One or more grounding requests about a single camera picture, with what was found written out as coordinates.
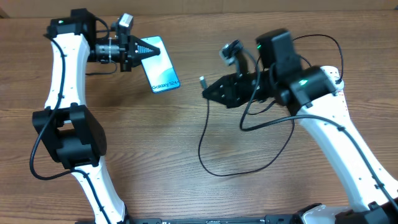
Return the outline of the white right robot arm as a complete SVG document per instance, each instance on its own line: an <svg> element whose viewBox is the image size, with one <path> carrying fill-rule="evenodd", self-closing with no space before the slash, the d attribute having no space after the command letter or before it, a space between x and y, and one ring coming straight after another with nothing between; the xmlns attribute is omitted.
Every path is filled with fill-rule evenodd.
<svg viewBox="0 0 398 224"><path fill-rule="evenodd" d="M238 40L220 56L236 72L203 86L203 97L228 108L249 108L272 98L314 138L347 194L349 204L328 207L314 203L293 214L266 215L265 223L396 223L397 181L376 159L354 126L343 94L343 70L332 66L302 67L294 39L277 29L256 39L259 58Z"/></svg>

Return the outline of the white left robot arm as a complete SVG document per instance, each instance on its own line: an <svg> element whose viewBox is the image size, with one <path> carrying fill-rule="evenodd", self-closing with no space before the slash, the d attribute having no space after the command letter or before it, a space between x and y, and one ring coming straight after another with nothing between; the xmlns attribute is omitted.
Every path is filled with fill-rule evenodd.
<svg viewBox="0 0 398 224"><path fill-rule="evenodd" d="M52 82L42 111L32 115L37 144L64 167L82 187L95 215L95 223L132 223L106 167L106 135L86 106L86 66L113 64L128 72L160 49L131 34L133 16L123 14L98 37L100 18L87 9L74 9L68 17L52 19L46 38L53 50Z"/></svg>

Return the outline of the black Galaxy smartphone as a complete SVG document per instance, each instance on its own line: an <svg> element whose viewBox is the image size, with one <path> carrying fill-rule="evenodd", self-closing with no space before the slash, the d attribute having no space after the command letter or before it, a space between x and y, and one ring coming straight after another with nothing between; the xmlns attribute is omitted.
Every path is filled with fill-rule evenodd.
<svg viewBox="0 0 398 224"><path fill-rule="evenodd" d="M160 36L146 37L144 42L160 49L160 54L142 60L142 66L153 93L177 89L180 81L174 69L168 51Z"/></svg>

